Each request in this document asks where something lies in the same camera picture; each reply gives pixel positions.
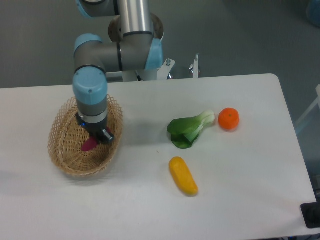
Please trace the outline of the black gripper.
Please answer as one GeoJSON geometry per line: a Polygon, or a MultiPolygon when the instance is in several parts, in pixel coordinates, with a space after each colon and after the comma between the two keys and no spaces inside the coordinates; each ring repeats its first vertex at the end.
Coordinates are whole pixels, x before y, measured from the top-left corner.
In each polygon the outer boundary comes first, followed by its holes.
{"type": "Polygon", "coordinates": [[[97,123],[89,123],[80,119],[79,125],[89,133],[88,141],[91,144],[106,145],[112,143],[115,139],[115,136],[108,128],[106,128],[106,120],[97,123]]]}

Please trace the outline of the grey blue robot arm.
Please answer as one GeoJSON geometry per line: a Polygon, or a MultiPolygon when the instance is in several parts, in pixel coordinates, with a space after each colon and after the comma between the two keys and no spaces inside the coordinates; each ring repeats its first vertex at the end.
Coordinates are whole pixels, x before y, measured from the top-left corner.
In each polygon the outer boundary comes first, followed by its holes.
{"type": "Polygon", "coordinates": [[[104,43],[95,34],[80,35],[74,44],[72,81],[78,124],[97,144],[113,142],[107,128],[107,73],[157,70],[163,64],[163,47],[155,38],[147,0],[78,0],[79,12],[90,19],[118,16],[122,40],[104,43]]]}

